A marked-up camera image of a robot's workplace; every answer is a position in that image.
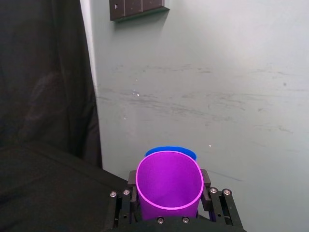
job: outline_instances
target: dark switch plate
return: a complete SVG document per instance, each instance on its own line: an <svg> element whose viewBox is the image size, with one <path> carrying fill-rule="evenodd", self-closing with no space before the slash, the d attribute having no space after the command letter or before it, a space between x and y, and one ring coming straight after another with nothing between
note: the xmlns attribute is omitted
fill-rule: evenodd
<svg viewBox="0 0 309 232"><path fill-rule="evenodd" d="M141 0L125 0L126 17L142 12Z"/></svg>
<svg viewBox="0 0 309 232"><path fill-rule="evenodd" d="M112 21L125 17L124 0L110 0L110 14Z"/></svg>
<svg viewBox="0 0 309 232"><path fill-rule="evenodd" d="M143 11L148 11L164 6L162 0L142 0L143 1Z"/></svg>

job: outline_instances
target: screw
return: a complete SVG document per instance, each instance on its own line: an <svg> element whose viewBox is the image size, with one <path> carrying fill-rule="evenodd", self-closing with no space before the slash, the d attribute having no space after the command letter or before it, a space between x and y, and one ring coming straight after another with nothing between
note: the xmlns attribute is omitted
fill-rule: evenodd
<svg viewBox="0 0 309 232"><path fill-rule="evenodd" d="M183 223L188 224L190 219L188 217L183 217Z"/></svg>
<svg viewBox="0 0 309 232"><path fill-rule="evenodd" d="M111 192L111 193L110 193L110 196L111 196L111 197L115 197L116 195L117 195L116 192Z"/></svg>
<svg viewBox="0 0 309 232"><path fill-rule="evenodd" d="M216 193L217 190L215 188L211 188L211 193Z"/></svg>
<svg viewBox="0 0 309 232"><path fill-rule="evenodd" d="M124 191L124 195L129 195L129 194L130 194L130 191L126 189L126 190Z"/></svg>
<svg viewBox="0 0 309 232"><path fill-rule="evenodd" d="M156 221L157 221L159 224L163 224L164 218L162 218L162 217L160 218L160 217L159 217Z"/></svg>
<svg viewBox="0 0 309 232"><path fill-rule="evenodd" d="M225 195L230 195L230 194L231 194L231 191L228 190L228 189L225 189L225 190L223 191L223 193L224 193Z"/></svg>

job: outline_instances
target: white wall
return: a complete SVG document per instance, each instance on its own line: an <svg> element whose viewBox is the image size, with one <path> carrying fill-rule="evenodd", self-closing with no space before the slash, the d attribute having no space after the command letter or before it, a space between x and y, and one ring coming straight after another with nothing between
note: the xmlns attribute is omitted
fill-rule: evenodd
<svg viewBox="0 0 309 232"><path fill-rule="evenodd" d="M103 167L197 152L249 232L309 230L309 1L173 0L121 24L92 0Z"/></svg>

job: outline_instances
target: purple cup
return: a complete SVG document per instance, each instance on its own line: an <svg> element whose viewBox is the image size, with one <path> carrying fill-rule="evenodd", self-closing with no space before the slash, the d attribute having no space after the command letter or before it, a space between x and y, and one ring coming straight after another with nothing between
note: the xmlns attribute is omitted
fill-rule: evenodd
<svg viewBox="0 0 309 232"><path fill-rule="evenodd" d="M195 217L203 183L198 164L181 152L159 151L146 156L136 172L143 220Z"/></svg>

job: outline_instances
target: black cloth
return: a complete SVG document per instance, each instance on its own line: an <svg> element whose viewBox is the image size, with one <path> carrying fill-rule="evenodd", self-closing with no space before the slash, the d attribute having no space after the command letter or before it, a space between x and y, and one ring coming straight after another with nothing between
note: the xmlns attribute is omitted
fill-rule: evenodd
<svg viewBox="0 0 309 232"><path fill-rule="evenodd" d="M0 147L28 141L102 166L79 0L0 1Z"/></svg>
<svg viewBox="0 0 309 232"><path fill-rule="evenodd" d="M49 145L0 149L0 232L99 232L127 181Z"/></svg>

